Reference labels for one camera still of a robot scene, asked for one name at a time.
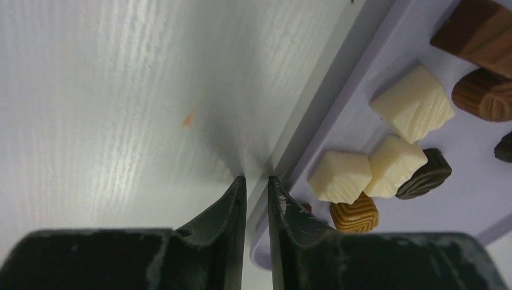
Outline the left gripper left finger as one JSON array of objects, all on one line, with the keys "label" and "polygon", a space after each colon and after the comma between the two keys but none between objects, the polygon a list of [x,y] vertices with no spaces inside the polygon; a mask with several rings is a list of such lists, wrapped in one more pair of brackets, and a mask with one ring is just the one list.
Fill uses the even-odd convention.
[{"label": "left gripper left finger", "polygon": [[2,289],[240,289],[246,180],[183,226],[37,230],[1,266]]}]

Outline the dark ridged bar chocolate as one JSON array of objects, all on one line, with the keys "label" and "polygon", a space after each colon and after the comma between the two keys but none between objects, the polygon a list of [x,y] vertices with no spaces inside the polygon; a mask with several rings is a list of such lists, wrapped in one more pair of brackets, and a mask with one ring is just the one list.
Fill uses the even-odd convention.
[{"label": "dark ridged bar chocolate", "polygon": [[427,163],[420,167],[397,191],[396,198],[408,200],[423,196],[439,187],[452,174],[452,168],[437,148],[423,151]]}]

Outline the brown ridged chocolate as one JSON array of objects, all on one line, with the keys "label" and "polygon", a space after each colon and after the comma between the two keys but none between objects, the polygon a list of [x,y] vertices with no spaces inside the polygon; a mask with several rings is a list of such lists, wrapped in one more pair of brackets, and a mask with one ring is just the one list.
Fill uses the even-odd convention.
[{"label": "brown ridged chocolate", "polygon": [[452,90],[457,108],[491,122],[511,120],[511,80],[483,68],[461,78]]}]

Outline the dark fluted chocolate lower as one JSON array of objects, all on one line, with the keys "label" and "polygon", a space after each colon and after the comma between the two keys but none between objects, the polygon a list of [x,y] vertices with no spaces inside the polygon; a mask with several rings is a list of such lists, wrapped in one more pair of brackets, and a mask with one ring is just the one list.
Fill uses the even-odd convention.
[{"label": "dark fluted chocolate lower", "polygon": [[506,163],[512,163],[512,132],[502,137],[494,148],[494,157]]}]

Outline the brown bar chocolate lower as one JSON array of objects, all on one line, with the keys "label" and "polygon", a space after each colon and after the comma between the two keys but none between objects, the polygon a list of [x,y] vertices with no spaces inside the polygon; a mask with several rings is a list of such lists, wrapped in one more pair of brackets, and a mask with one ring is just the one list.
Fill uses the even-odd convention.
[{"label": "brown bar chocolate lower", "polygon": [[494,1],[460,1],[430,44],[511,78],[511,10]]}]

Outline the lilac tray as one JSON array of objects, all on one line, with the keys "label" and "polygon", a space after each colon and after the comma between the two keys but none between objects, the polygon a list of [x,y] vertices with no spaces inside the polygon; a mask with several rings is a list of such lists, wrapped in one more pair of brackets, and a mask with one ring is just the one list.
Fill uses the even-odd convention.
[{"label": "lilac tray", "polygon": [[457,232],[489,244],[511,230],[511,164],[494,149],[510,133],[453,104],[476,71],[430,44],[456,1],[395,1],[283,186],[331,227],[367,197],[370,233]]}]

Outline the white ridged block chocolate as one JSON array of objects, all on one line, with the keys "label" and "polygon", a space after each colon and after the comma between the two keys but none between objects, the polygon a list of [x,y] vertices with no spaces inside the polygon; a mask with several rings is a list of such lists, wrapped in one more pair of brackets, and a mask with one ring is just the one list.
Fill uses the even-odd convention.
[{"label": "white ridged block chocolate", "polygon": [[455,116],[441,82],[424,65],[416,66],[372,100],[370,108],[410,144]]}]

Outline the white ridged cube chocolate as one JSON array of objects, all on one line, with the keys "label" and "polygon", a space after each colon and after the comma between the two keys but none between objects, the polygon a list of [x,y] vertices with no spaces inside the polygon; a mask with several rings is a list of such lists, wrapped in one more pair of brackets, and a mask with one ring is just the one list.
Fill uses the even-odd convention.
[{"label": "white ridged cube chocolate", "polygon": [[392,198],[411,176],[427,163],[421,147],[388,135],[369,157],[370,183],[363,192],[371,198]]}]

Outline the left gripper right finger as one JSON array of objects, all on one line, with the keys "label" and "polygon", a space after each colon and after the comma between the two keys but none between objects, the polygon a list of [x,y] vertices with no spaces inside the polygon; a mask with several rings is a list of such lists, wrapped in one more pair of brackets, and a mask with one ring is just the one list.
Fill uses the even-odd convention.
[{"label": "left gripper right finger", "polygon": [[505,289],[486,250],[463,233],[345,234],[267,184],[274,289]]}]

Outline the caramel patterned chocolate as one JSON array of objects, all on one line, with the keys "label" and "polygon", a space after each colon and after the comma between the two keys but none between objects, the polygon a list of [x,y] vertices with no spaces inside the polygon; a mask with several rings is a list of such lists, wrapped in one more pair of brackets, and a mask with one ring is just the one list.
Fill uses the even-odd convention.
[{"label": "caramel patterned chocolate", "polygon": [[352,203],[331,203],[330,215],[335,229],[343,233],[367,233],[380,221],[379,211],[373,199],[365,193]]}]

